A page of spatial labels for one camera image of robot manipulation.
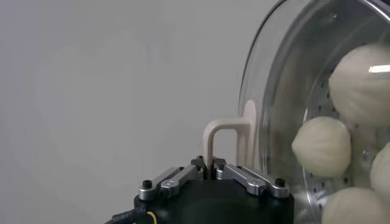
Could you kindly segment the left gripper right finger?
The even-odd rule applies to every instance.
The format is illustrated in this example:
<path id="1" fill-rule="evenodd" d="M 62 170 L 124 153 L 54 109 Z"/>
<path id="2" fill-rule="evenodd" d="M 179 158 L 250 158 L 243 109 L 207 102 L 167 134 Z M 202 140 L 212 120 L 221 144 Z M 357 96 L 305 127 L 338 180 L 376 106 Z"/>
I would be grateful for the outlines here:
<path id="1" fill-rule="evenodd" d="M 289 185 L 283 178 L 261 174 L 247 166 L 226 164 L 223 163 L 222 159 L 214 162 L 214 170 L 217 180 L 234 180 L 251 195 L 260 197 L 268 193 L 274 198 L 288 198 L 290 196 Z"/>

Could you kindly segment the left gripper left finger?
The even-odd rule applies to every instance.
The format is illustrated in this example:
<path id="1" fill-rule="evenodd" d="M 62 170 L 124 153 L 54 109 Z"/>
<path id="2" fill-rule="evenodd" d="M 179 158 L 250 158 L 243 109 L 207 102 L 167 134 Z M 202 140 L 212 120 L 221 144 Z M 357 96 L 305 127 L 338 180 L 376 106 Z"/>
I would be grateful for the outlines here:
<path id="1" fill-rule="evenodd" d="M 144 180 L 138 188 L 138 197 L 143 201 L 155 200 L 163 191 L 167 197 L 180 192 L 188 181 L 204 178 L 204 157 L 197 156 L 186 167 L 171 167 L 152 180 Z"/>

